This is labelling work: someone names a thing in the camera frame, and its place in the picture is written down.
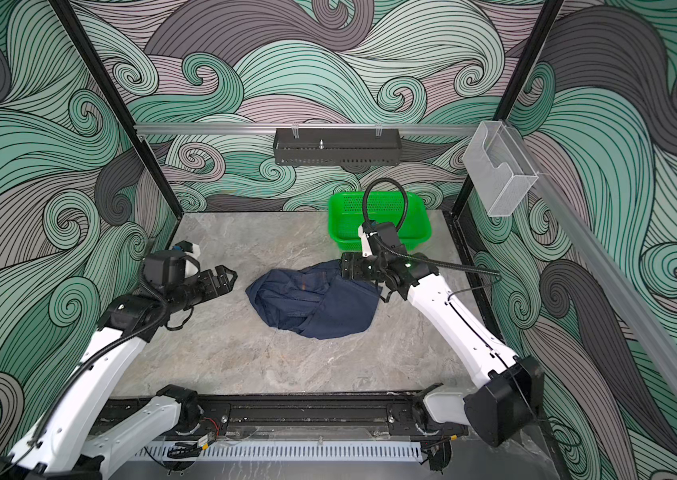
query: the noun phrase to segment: green plastic basket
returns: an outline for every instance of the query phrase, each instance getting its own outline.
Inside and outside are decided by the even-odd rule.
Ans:
[[[371,192],[368,198],[368,216],[378,222],[397,224],[402,215],[402,195],[397,190]],[[363,192],[344,192],[328,200],[328,234],[344,252],[362,252],[357,228],[363,223]],[[424,202],[416,194],[408,193],[408,215],[399,231],[400,240],[408,251],[429,240],[429,224]]]

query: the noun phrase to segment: white arm segment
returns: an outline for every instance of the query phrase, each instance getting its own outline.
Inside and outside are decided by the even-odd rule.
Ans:
[[[408,301],[424,313],[445,341],[456,351],[478,388],[491,379],[491,370],[501,373],[515,364],[514,350],[490,333],[459,301],[441,275],[430,274],[408,291]]]
[[[122,331],[104,327],[96,331],[90,339],[82,362],[104,346],[119,339]],[[140,338],[129,340],[116,349],[107,353],[103,359],[94,363],[93,369],[86,372],[61,400],[55,414],[50,418],[45,435],[40,437],[41,444],[32,449],[19,465],[31,470],[38,463],[47,467],[46,472],[64,472],[71,470],[80,451],[83,448],[85,438],[94,425],[99,412],[112,393],[114,386],[122,377],[125,369],[136,356],[143,350],[146,342]],[[30,448],[27,442],[32,437],[36,424],[28,433],[19,440],[10,450],[14,458],[21,458]]]
[[[181,404],[169,396],[156,396],[141,410],[83,445],[87,457],[102,455],[99,468],[103,480],[131,460],[149,441],[173,428],[179,421]]]

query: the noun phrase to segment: white vent grille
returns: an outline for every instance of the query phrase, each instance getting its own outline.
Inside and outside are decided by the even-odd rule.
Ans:
[[[162,461],[174,442],[151,442],[146,448]],[[152,459],[141,449],[132,460]],[[270,442],[250,440],[230,446],[212,444],[198,462],[309,462],[351,460],[354,462],[420,462],[421,446],[417,442]]]

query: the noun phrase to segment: red wire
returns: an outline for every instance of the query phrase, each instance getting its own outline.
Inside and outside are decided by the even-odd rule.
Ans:
[[[211,422],[213,422],[213,426],[216,427],[216,436],[218,436],[218,433],[221,431],[221,428],[218,427],[218,423],[216,423],[216,420],[214,420],[213,418],[209,418],[209,417],[205,417],[204,419],[210,420]]]

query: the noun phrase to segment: transparent holder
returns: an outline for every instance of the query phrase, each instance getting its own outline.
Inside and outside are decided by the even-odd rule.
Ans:
[[[488,216],[510,216],[538,179],[516,128],[482,121],[462,157]]]

